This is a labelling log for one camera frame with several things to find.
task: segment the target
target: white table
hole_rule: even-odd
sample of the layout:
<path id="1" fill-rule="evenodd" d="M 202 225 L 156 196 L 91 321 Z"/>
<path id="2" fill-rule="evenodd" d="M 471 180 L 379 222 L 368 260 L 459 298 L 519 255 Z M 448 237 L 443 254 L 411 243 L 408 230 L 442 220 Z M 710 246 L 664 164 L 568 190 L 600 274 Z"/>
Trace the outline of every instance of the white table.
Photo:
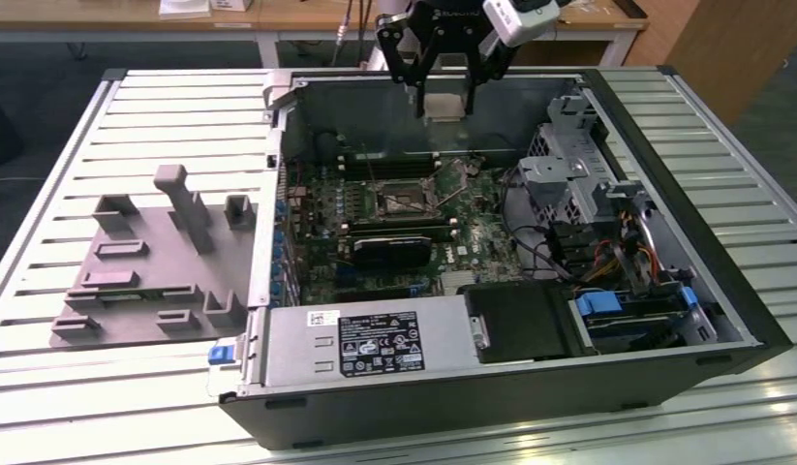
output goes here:
<path id="1" fill-rule="evenodd" d="M 606 76 L 797 344 L 797 207 L 676 77 Z M 154 168 L 183 163 L 207 202 L 258 195 L 263 70 L 131 71 L 103 81 L 0 264 L 0 463 L 754 463 L 797 459 L 797 347 L 660 407 L 326 451 L 268 452 L 220 411 L 211 342 L 48 348 L 102 194 L 166 205 Z M 632 175 L 619 153 L 623 168 Z M 776 241 L 776 245 L 763 245 Z M 779 289 L 774 276 L 792 289 Z"/>

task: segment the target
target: warning label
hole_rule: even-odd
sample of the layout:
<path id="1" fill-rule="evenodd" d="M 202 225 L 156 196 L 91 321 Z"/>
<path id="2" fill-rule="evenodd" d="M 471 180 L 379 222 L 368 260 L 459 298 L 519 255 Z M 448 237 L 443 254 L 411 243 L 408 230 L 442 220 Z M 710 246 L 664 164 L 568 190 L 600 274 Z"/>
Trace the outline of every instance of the warning label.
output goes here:
<path id="1" fill-rule="evenodd" d="M 415 312 L 338 320 L 342 374 L 347 378 L 424 369 Z"/>

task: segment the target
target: wire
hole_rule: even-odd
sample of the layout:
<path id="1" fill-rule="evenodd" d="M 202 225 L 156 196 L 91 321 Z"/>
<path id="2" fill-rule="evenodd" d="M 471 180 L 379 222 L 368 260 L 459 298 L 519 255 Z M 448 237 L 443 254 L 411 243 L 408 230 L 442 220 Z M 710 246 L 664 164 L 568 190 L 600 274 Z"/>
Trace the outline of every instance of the wire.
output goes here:
<path id="1" fill-rule="evenodd" d="M 651 277 L 654 281 L 656 281 L 656 275 L 659 273 L 659 262 L 656 261 L 656 254 L 652 250 L 648 249 L 648 247 L 640 247 L 640 251 L 648 257 L 648 263 L 651 264 Z"/>
<path id="2" fill-rule="evenodd" d="M 551 266 L 551 268 L 554 268 L 554 271 L 556 271 L 556 273 L 564 280 L 587 285 L 588 283 L 586 283 L 579 278 L 576 278 L 572 274 L 570 274 L 570 271 L 567 271 L 567 269 L 560 264 L 558 264 L 554 261 L 554 259 L 551 259 L 551 257 L 548 257 L 542 252 L 539 252 L 536 249 L 530 247 L 530 245 L 527 245 L 523 242 L 523 240 L 516 237 L 516 235 L 514 234 L 514 231 L 511 230 L 511 225 L 507 222 L 507 215 L 504 213 L 504 210 L 507 207 L 507 195 L 511 190 L 510 182 L 511 182 L 511 178 L 514 177 L 515 170 L 516 170 L 515 168 L 508 169 L 507 173 L 504 174 L 504 176 L 502 178 L 503 185 L 504 185 L 504 190 L 502 191 L 502 226 L 504 227 L 504 231 L 512 237 L 512 239 L 516 241 L 519 246 L 523 249 L 526 249 L 532 254 L 534 257 L 540 258 L 544 261 L 544 263 L 547 263 Z"/>
<path id="3" fill-rule="evenodd" d="M 596 246 L 596 250 L 594 251 L 594 264 L 600 260 L 600 253 L 603 251 L 603 246 L 610 244 L 610 239 L 603 240 L 599 245 Z"/>
<path id="4" fill-rule="evenodd" d="M 523 226 L 516 227 L 512 230 L 512 233 L 518 233 L 520 230 L 535 230 L 538 233 L 543 233 L 543 234 L 547 234 L 550 231 L 544 226 L 523 225 Z"/>
<path id="5" fill-rule="evenodd" d="M 335 68 L 338 64 L 338 55 L 342 52 L 342 48 L 344 47 L 344 36 L 347 36 L 347 29 L 350 28 L 350 19 L 352 17 L 352 2 L 354 0 L 347 0 L 347 12 L 344 13 L 344 18 L 342 19 L 342 23 L 338 26 L 338 39 L 335 41 L 335 51 L 332 52 L 332 62 L 330 66 Z"/>
<path id="6" fill-rule="evenodd" d="M 362 47 L 363 47 L 363 39 L 364 39 L 364 36 L 366 36 L 366 33 L 367 33 L 367 25 L 370 24 L 370 13 L 371 13 L 371 11 L 372 11 L 372 0 L 367 0 L 367 13 L 366 13 L 366 15 L 363 17 L 363 25 L 360 27 L 360 30 L 363 31 L 360 33 L 360 41 L 362 41 L 362 45 L 360 46 Z"/>
<path id="7" fill-rule="evenodd" d="M 358 0 L 358 62 L 363 60 L 363 0 Z"/>
<path id="8" fill-rule="evenodd" d="M 0 182 L 6 181 L 44 181 L 44 177 L 0 177 Z"/>

